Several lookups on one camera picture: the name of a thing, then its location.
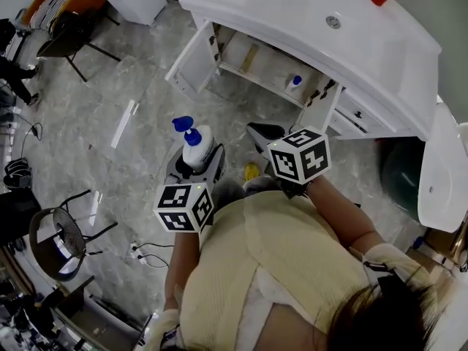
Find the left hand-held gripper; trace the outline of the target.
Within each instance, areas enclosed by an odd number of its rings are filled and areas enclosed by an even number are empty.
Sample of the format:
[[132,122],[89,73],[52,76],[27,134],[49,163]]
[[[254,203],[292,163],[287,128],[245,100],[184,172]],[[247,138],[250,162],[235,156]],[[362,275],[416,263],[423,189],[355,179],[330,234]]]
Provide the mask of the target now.
[[166,168],[164,182],[156,189],[153,212],[169,233],[202,235],[214,221],[212,191],[224,175],[226,151],[219,144],[212,152],[201,179],[190,180],[191,167],[177,151]]

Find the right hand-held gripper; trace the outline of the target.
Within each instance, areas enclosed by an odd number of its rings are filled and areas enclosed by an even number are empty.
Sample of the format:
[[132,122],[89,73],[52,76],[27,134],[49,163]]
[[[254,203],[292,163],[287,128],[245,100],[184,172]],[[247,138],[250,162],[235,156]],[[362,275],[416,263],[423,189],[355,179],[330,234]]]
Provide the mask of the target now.
[[292,127],[287,124],[255,122],[246,125],[247,135],[257,152],[269,155],[279,186],[289,198],[304,195],[307,184],[331,166],[326,135],[314,127],[291,131]]

